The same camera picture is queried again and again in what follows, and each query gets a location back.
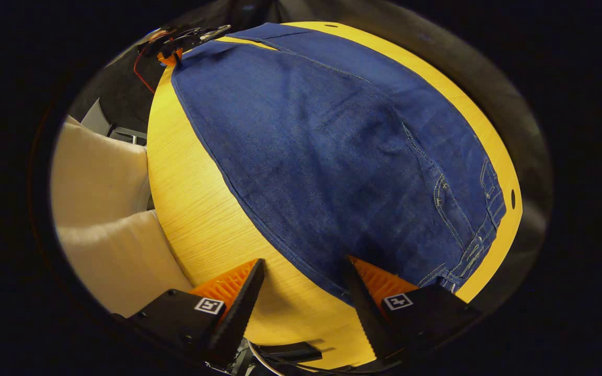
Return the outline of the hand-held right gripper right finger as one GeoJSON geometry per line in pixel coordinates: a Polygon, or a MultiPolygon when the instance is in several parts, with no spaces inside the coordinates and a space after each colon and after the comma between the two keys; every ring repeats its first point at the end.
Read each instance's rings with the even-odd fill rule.
{"type": "Polygon", "coordinates": [[[384,366],[425,357],[475,326],[482,312],[433,283],[418,287],[347,256],[344,281],[366,338],[384,366]]]}

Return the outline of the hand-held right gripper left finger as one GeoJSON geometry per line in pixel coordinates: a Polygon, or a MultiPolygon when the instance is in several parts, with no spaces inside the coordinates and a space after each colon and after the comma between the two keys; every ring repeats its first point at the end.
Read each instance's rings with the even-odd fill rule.
{"type": "Polygon", "coordinates": [[[189,292],[169,289],[117,323],[193,365],[224,369],[244,337],[265,276],[253,259],[189,292]]]}

